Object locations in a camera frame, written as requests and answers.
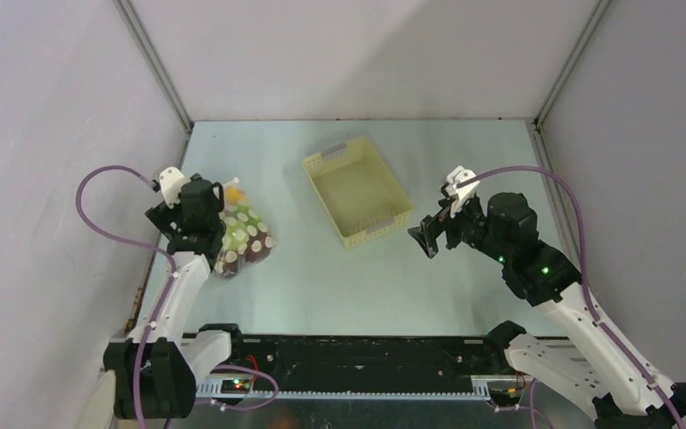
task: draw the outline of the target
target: yellow plastic bin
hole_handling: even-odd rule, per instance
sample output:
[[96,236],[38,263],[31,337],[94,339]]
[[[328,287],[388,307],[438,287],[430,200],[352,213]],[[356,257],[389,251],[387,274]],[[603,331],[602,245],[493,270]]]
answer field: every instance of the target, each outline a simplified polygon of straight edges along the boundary
[[408,222],[414,205],[367,137],[325,149],[302,164],[343,247]]

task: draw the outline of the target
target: basket handle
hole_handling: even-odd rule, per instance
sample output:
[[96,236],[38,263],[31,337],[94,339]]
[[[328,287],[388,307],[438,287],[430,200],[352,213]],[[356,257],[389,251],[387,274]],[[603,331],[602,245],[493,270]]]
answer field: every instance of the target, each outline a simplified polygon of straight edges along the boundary
[[331,147],[324,149],[323,151],[320,152],[320,156],[322,156],[322,158],[327,158],[330,156],[341,155],[340,152],[343,152],[347,148],[348,148],[348,144],[347,144],[347,142],[344,141],[343,143],[338,143],[335,146],[331,146]]
[[379,230],[384,230],[385,228],[388,228],[390,225],[396,223],[396,219],[390,218],[386,219],[380,223],[376,223],[375,225],[370,226],[367,228],[367,234],[374,234],[375,232]]

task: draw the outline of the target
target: transparent plastic packaging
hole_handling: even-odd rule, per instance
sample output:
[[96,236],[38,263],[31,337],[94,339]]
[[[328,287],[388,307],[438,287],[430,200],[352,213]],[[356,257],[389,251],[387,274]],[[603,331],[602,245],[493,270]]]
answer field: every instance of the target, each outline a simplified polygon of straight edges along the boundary
[[235,277],[249,264],[263,261],[274,250],[274,237],[254,209],[238,178],[223,183],[225,207],[220,219],[225,223],[222,250],[214,273],[222,278]]

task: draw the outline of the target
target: gray wall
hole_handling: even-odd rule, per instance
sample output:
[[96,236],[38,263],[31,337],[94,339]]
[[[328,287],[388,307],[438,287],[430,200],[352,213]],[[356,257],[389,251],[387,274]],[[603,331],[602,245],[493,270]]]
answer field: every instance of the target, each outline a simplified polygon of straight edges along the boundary
[[584,209],[596,295],[686,381],[686,2],[615,2],[544,138]]
[[[105,164],[153,172],[184,132],[113,2],[0,2],[0,427],[74,427],[149,255],[75,214]],[[153,241],[156,201],[122,173],[88,187],[88,215]]]

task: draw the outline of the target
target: plastic basket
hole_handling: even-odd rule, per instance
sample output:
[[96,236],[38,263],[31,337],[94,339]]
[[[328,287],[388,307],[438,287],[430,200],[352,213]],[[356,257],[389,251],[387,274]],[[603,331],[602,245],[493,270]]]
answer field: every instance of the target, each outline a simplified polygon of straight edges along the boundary
[[302,164],[343,247],[363,244],[409,220],[414,205],[367,137],[325,149]]

